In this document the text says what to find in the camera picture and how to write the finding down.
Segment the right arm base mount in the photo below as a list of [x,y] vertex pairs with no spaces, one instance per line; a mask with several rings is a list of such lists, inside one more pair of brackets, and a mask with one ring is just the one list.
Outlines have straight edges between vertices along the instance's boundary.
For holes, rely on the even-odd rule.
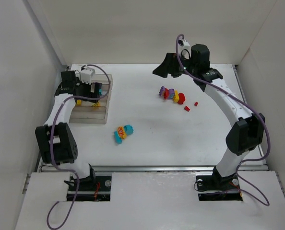
[[235,174],[227,178],[221,178],[214,173],[197,175],[194,188],[198,192],[199,201],[243,201]]

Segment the yellow orange patterned lego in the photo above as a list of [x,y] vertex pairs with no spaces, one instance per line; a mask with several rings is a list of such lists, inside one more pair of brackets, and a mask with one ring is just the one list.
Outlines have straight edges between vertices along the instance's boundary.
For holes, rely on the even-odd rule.
[[119,126],[117,128],[117,134],[121,139],[125,139],[127,137],[126,129],[123,126]]

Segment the yellow black striped lego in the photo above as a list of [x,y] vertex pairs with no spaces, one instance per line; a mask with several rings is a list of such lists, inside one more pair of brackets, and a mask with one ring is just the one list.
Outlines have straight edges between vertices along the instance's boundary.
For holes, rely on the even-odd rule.
[[91,105],[91,107],[96,107],[96,108],[101,107],[101,103],[100,102],[94,103]]

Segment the small yellow lego brick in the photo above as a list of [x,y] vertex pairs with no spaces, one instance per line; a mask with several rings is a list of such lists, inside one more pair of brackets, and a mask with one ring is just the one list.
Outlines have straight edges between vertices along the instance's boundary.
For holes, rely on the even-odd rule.
[[76,105],[77,106],[81,106],[82,105],[82,101],[81,100],[77,100]]

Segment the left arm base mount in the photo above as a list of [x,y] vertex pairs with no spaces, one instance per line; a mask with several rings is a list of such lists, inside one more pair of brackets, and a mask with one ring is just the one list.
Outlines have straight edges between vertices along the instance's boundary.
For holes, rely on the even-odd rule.
[[96,173],[91,174],[88,177],[80,178],[79,188],[75,197],[75,191],[77,188],[77,179],[73,176],[69,180],[65,180],[64,183],[68,186],[66,195],[67,201],[78,202],[108,202],[111,196],[112,175]]

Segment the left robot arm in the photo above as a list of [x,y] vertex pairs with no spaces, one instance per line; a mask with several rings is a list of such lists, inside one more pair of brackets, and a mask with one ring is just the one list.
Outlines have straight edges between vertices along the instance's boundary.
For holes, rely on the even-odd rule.
[[79,99],[93,103],[99,99],[102,84],[96,83],[94,91],[91,91],[94,72],[91,68],[63,71],[49,118],[35,130],[43,162],[55,166],[59,171],[71,172],[84,181],[93,179],[93,170],[90,164],[76,160],[78,147],[69,121]]

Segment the teal curved lego brick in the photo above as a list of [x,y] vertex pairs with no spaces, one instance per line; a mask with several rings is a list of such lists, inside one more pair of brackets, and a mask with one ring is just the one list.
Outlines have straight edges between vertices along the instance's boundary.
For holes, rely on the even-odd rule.
[[125,130],[126,135],[131,135],[134,132],[133,127],[131,125],[125,125],[123,128]]

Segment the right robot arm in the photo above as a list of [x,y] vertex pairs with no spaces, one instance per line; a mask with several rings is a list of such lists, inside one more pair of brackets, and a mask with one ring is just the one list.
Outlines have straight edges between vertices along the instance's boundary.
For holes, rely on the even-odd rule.
[[227,117],[231,129],[226,136],[227,149],[212,175],[197,176],[199,191],[232,189],[237,179],[236,168],[241,161],[262,141],[265,120],[262,114],[255,115],[250,109],[233,100],[222,74],[210,67],[210,51],[206,45],[182,44],[179,53],[167,53],[164,61],[153,70],[162,78],[176,78],[181,74],[193,75],[201,90],[211,97]]

